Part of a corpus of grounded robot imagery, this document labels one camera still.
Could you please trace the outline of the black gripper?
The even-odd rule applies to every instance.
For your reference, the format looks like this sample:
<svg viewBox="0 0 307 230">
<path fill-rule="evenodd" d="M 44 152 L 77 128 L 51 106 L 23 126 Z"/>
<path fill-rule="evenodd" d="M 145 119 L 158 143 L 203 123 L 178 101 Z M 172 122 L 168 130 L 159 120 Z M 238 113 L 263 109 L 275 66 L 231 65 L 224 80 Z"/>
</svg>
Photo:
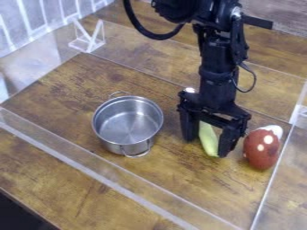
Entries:
<svg viewBox="0 0 307 230">
<path fill-rule="evenodd" d="M 235 102 L 226 102 L 218 107 L 210 107 L 199 93 L 188 93 L 186 90 L 179 92 L 179 98 L 178 111 L 180 113 L 183 139 L 186 141 L 196 139 L 198 122 L 204 121 L 222 129 L 219 135 L 219 157 L 226 157 L 244 135 L 251 114 Z"/>
</svg>

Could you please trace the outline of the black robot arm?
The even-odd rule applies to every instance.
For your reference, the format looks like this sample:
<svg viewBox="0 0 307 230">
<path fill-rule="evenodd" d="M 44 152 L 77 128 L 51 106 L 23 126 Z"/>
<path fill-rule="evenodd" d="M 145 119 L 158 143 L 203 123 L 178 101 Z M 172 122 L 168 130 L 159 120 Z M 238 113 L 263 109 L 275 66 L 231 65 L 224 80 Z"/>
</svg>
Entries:
<svg viewBox="0 0 307 230">
<path fill-rule="evenodd" d="M 179 92 L 183 138 L 194 140 L 200 124 L 222 129 L 218 156 L 234 150 L 244 136 L 251 114 L 236 104 L 239 67 L 247 59 L 239 0 L 152 0 L 170 22 L 194 25 L 202 57 L 199 91 Z"/>
</svg>

